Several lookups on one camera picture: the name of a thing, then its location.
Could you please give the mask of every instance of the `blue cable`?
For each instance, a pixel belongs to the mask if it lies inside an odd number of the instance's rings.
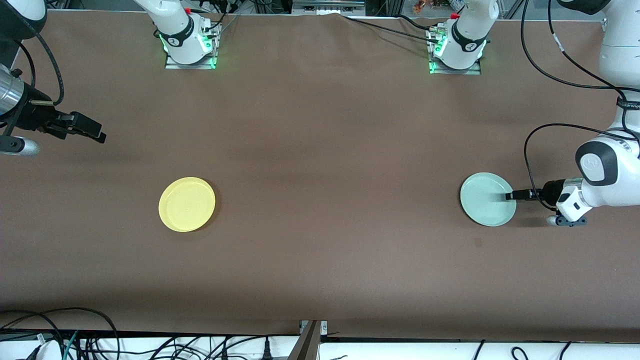
[[[67,360],[67,356],[69,355],[69,349],[71,349],[71,344],[76,339],[76,336],[78,335],[79,331],[80,330],[76,330],[76,332],[74,332],[74,334],[71,335],[71,340],[69,340],[69,343],[67,344],[67,347],[65,348],[65,352],[64,352],[64,354],[62,354],[62,360]]]

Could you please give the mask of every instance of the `light green plate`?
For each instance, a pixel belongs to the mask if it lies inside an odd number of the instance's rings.
[[[513,189],[503,178],[489,172],[473,174],[460,189],[460,202],[467,215],[484,226],[504,225],[516,213],[515,200],[505,200]]]

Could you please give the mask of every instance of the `yellow plate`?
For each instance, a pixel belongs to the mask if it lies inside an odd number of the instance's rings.
[[[160,196],[160,219],[171,230],[194,231],[209,221],[216,207],[211,185],[197,177],[174,181]]]

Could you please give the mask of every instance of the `brown table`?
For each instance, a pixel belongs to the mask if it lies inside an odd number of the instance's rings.
[[[637,341],[639,208],[594,209],[569,229],[527,203],[490,228],[458,202],[475,172],[527,188],[534,127],[613,118],[615,93],[538,74],[518,27],[496,23],[481,76],[439,76],[419,40],[338,15],[244,16],[218,69],[181,71],[163,69],[144,13],[52,12],[59,109],[95,118],[108,139],[20,132],[42,153],[0,157],[1,307],[95,307],[136,331],[295,332],[323,318],[341,336]],[[597,69],[600,25],[556,28]],[[543,22],[528,32],[541,66],[588,81]],[[26,45],[38,88],[57,96],[44,52]],[[539,184],[579,175],[573,154],[591,136],[534,137]],[[219,206],[181,234],[157,202],[185,176],[211,182]]]

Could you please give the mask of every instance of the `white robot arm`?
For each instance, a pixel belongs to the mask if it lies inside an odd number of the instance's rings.
[[[466,0],[459,19],[444,23],[446,39],[434,55],[456,70],[470,68],[482,56],[486,36],[498,19],[497,0]]]
[[[600,73],[620,87],[640,86],[640,0],[559,0],[574,10],[593,14],[603,11],[606,30],[600,50]],[[640,205],[640,148],[630,132],[640,136],[640,93],[623,90],[627,102],[618,101],[618,111],[607,132],[629,140],[600,135],[582,144],[575,161],[582,179],[565,181],[556,202],[564,217],[577,221],[598,206]]]
[[[166,52],[177,63],[196,63],[213,50],[211,20],[187,13],[179,0],[134,1],[151,16]]]

